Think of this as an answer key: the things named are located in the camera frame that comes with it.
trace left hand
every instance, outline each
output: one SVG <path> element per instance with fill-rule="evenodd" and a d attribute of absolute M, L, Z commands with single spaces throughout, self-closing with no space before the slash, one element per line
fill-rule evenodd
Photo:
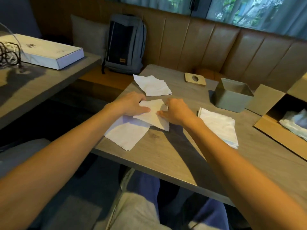
<path fill-rule="evenodd" d="M 150 112 L 150 108 L 139 105 L 142 100 L 146 101 L 145 95 L 133 91 L 108 105 L 116 106 L 122 115 L 134 116 Z"/>

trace curtain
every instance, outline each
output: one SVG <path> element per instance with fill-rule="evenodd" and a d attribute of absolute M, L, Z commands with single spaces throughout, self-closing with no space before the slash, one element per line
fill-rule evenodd
<path fill-rule="evenodd" d="M 307 0 L 212 0 L 207 19 L 307 39 Z"/>
<path fill-rule="evenodd" d="M 191 0 L 120 0 L 123 3 L 139 5 L 168 12 L 190 15 Z"/>

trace wooden table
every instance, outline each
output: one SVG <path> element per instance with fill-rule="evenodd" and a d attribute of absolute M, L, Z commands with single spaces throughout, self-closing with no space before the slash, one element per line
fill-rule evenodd
<path fill-rule="evenodd" d="M 147 97 L 148 100 L 162 98 L 165 102 L 169 97 L 183 98 L 195 113 L 203 107 L 235 119 L 240 155 L 307 210 L 307 162 L 253 128 L 259 115 L 246 109 L 235 113 L 216 108 L 209 101 L 209 89 L 215 89 L 216 81 L 206 80 L 206 87 L 186 83 L 184 73 L 156 65 L 148 65 L 141 75 L 163 79 L 173 92 L 173 95 Z M 131 91 L 141 92 L 135 81 L 120 97 Z M 150 127 L 131 151 L 104 137 L 94 153 L 232 205 L 198 147 L 181 127 L 171 125 L 169 132 Z"/>
<path fill-rule="evenodd" d="M 0 70 L 0 129 L 74 82 L 101 59 L 84 55 L 61 70 L 27 63 L 23 63 L 22 73 L 16 68 Z"/>

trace gray backpack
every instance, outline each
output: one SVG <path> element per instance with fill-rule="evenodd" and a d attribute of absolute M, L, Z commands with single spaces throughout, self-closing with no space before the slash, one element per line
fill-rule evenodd
<path fill-rule="evenodd" d="M 139 74 L 145 50 L 146 26 L 141 18 L 113 14 L 110 19 L 108 46 L 102 64 L 118 73 Z"/>

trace wall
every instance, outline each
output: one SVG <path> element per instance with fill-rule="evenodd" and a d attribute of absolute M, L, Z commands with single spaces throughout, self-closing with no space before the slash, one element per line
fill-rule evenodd
<path fill-rule="evenodd" d="M 0 7 L 0 22 L 13 33 L 41 37 L 29 0 L 0 0 Z"/>

